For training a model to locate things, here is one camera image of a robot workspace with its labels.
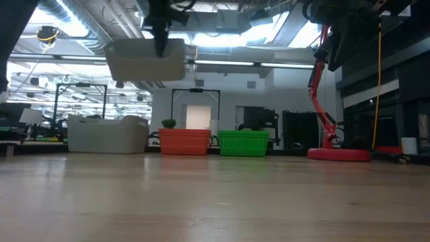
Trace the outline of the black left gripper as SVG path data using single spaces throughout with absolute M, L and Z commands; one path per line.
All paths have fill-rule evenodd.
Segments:
M 189 15 L 186 12 L 172 8 L 171 2 L 168 0 L 148 0 L 147 2 L 148 8 L 147 14 L 144 15 L 143 26 L 154 27 L 153 36 L 156 54 L 162 58 L 168 42 L 169 32 L 166 28 L 156 28 L 156 26 L 170 27 L 172 22 L 186 25 Z

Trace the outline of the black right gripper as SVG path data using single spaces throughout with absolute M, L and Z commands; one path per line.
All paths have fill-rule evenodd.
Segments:
M 369 33 L 380 31 L 380 19 L 371 8 L 376 4 L 372 0 L 307 0 L 303 1 L 302 15 L 323 33 L 335 26 L 342 19 L 351 20 L 353 29 Z M 336 71 L 343 63 L 363 50 L 373 36 L 365 38 L 352 33 L 331 32 L 327 40 L 327 63 L 330 71 Z

